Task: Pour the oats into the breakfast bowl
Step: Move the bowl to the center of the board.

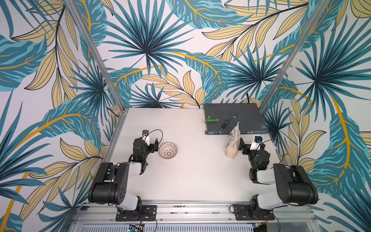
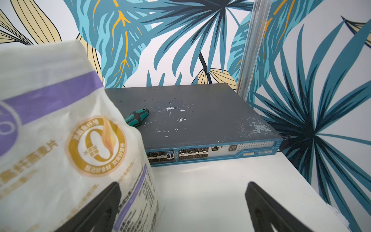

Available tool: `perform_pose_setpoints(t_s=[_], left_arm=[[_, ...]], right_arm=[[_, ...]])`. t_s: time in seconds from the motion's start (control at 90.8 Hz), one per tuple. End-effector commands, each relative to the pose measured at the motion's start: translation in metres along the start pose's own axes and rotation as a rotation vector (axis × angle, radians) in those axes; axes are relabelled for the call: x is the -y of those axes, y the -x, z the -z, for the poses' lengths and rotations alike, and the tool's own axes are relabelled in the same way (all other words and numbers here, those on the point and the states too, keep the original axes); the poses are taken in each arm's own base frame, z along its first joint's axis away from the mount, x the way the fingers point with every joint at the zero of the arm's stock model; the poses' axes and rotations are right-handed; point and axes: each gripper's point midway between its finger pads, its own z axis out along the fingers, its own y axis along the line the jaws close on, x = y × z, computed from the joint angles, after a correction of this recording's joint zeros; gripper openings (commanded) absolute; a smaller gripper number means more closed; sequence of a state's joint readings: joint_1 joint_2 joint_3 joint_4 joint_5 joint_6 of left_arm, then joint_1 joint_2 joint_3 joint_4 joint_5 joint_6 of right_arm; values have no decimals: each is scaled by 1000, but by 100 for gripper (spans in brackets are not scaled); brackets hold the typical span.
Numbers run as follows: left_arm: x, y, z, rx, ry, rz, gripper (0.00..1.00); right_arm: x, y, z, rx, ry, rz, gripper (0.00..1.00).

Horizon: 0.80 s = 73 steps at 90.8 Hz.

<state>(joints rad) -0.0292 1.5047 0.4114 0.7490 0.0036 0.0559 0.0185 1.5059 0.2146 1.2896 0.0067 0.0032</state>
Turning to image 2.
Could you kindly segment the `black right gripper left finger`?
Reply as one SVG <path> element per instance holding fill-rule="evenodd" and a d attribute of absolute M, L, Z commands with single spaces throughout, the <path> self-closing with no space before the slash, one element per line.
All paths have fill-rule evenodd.
<path fill-rule="evenodd" d="M 120 199 L 119 184 L 113 182 L 57 231 L 111 232 L 116 220 Z"/>

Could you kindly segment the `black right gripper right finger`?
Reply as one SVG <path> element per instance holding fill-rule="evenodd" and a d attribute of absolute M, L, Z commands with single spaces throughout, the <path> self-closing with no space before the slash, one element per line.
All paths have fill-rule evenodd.
<path fill-rule="evenodd" d="M 248 183 L 245 199 L 256 232 L 311 231 L 255 182 Z"/>

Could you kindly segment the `white purple oats bag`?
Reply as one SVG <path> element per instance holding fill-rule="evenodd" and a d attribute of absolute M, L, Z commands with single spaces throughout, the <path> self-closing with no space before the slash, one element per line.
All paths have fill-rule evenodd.
<path fill-rule="evenodd" d="M 1 231 L 151 232 L 160 205 L 140 132 L 106 94 L 79 41 L 1 51 Z"/>

